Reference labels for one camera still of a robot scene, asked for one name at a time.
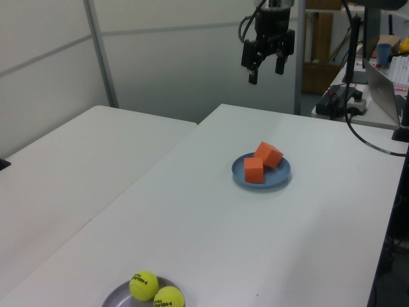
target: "tennis ball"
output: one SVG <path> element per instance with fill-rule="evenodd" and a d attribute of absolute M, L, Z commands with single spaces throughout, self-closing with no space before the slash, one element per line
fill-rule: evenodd
<path fill-rule="evenodd" d="M 176 287 L 164 287 L 155 295 L 153 305 L 154 307 L 183 307 L 185 305 L 185 298 Z"/>
<path fill-rule="evenodd" d="M 158 289 L 158 278 L 150 271 L 138 272 L 129 281 L 129 291 L 139 301 L 151 299 Z"/>

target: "orange cube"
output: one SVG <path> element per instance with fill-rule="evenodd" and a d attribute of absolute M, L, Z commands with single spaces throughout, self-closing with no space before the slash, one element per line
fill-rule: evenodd
<path fill-rule="evenodd" d="M 251 184 L 264 182 L 263 160 L 261 158 L 244 158 L 244 180 Z"/>
<path fill-rule="evenodd" d="M 254 156 L 262 158 L 263 164 L 270 168 L 276 168 L 283 155 L 276 147 L 265 142 L 261 142 L 256 152 L 254 152 Z"/>

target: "blue cup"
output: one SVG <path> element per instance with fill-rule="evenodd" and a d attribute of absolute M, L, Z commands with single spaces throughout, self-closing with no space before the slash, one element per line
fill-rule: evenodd
<path fill-rule="evenodd" d="M 380 43 L 376 48 L 376 64 L 386 65 L 392 46 L 388 43 Z"/>

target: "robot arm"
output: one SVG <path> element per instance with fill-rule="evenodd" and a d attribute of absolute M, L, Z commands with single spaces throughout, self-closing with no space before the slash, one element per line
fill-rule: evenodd
<path fill-rule="evenodd" d="M 288 29 L 289 13 L 295 0 L 254 0 L 256 10 L 249 19 L 244 34 L 239 28 L 240 40 L 244 43 L 242 66 L 249 70 L 249 82 L 257 84 L 258 68 L 267 56 L 277 55 L 275 72 L 282 75 L 289 55 L 294 53 L 295 32 Z M 407 0 L 354 0 L 356 4 L 381 10 L 398 10 Z M 255 40 L 244 40 L 251 22 L 255 19 Z"/>

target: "cable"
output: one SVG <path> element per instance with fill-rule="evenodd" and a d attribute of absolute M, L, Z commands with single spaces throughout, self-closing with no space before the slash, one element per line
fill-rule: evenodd
<path fill-rule="evenodd" d="M 337 55 L 339 54 L 339 51 L 341 50 L 341 47 L 344 45 L 344 43 L 346 42 L 346 37 L 348 36 L 348 33 L 350 32 L 350 29 L 351 29 L 351 27 L 349 27 L 347 30 L 346 30 L 346 33 L 345 33 L 345 36 L 344 36 L 344 38 L 343 38 L 343 40 L 342 40 L 342 42 L 341 42 L 341 44 L 340 44 L 340 47 L 339 47 L 339 49 L 337 50 L 337 53 L 335 53 L 335 56 L 332 58 L 332 61 L 333 62 L 335 62 L 335 59 L 337 58 Z"/>
<path fill-rule="evenodd" d="M 348 16 L 348 19 L 350 20 L 350 26 L 352 27 L 352 16 L 351 16 L 350 8 L 349 8 L 348 5 L 346 4 L 346 0 L 341 0 L 341 2 L 342 2 L 342 4 L 343 4 L 344 7 L 345 7 L 346 14 L 347 14 L 347 16 Z M 349 118 L 348 118 L 348 111 L 347 111 L 347 109 L 346 109 L 346 105 L 347 105 L 347 103 L 348 103 L 348 91 L 350 90 L 350 83 L 351 83 L 351 81 L 350 81 L 350 80 L 347 80 L 347 82 L 346 82 L 346 89 L 345 89 L 345 100 L 344 100 L 344 117 L 345 117 L 346 124 L 347 124 L 348 127 L 350 128 L 350 130 L 351 130 L 351 132 L 353 133 L 353 135 L 356 136 L 361 142 L 363 142 L 363 144 L 365 144 L 365 145 L 367 145 L 367 146 L 369 146 L 369 147 L 371 147 L 371 148 L 373 148 L 373 149 L 375 149 L 375 150 L 377 150 L 377 151 L 379 151 L 379 152 L 383 152 L 384 154 L 394 155 L 394 156 L 396 156 L 396 157 L 406 157 L 407 154 L 409 155 L 409 151 L 407 151 L 407 153 L 396 153 L 396 152 L 390 152 L 389 150 L 385 150 L 385 149 L 382 149 L 382 148 L 380 148 L 380 147 L 378 147 L 378 146 L 375 146 L 374 144 L 372 144 L 372 143 L 366 141 L 364 138 L 362 138 L 362 137 L 355 131 L 355 129 L 352 127 L 351 122 L 350 122 L 350 120 L 349 120 Z"/>
<path fill-rule="evenodd" d="M 263 4 L 265 4 L 266 0 L 262 0 L 262 2 L 260 2 L 259 5 L 257 5 L 256 9 L 254 10 L 253 15 L 251 15 L 249 22 L 247 23 L 243 35 L 241 34 L 241 26 L 243 26 L 243 23 L 245 22 L 245 18 L 242 20 L 241 26 L 239 27 L 239 33 L 238 33 L 238 37 L 240 39 L 240 41 L 242 43 L 244 43 L 244 39 L 245 39 L 245 35 L 247 33 L 247 30 L 249 30 L 249 27 L 251 25 L 251 23 L 253 22 L 254 18 L 256 17 L 257 13 L 260 12 L 261 7 L 263 6 Z"/>
<path fill-rule="evenodd" d="M 243 20 L 241 21 L 239 27 L 238 27 L 238 37 L 239 37 L 239 39 L 240 39 L 241 42 L 244 42 L 244 38 L 242 37 L 242 26 L 243 26 L 243 24 L 244 24 L 244 22 L 245 22 L 246 20 L 249 20 L 249 19 L 250 19 L 250 17 L 251 17 L 251 16 L 246 16 L 246 17 L 244 17 Z"/>
<path fill-rule="evenodd" d="M 345 65 L 344 61 L 345 61 L 345 59 L 346 59 L 346 57 L 348 56 L 349 53 L 350 53 L 350 50 L 348 49 L 348 51 L 346 51 L 346 54 L 343 57 L 343 60 L 341 61 L 341 65 L 339 65 L 340 70 L 343 69 L 343 67 Z"/>

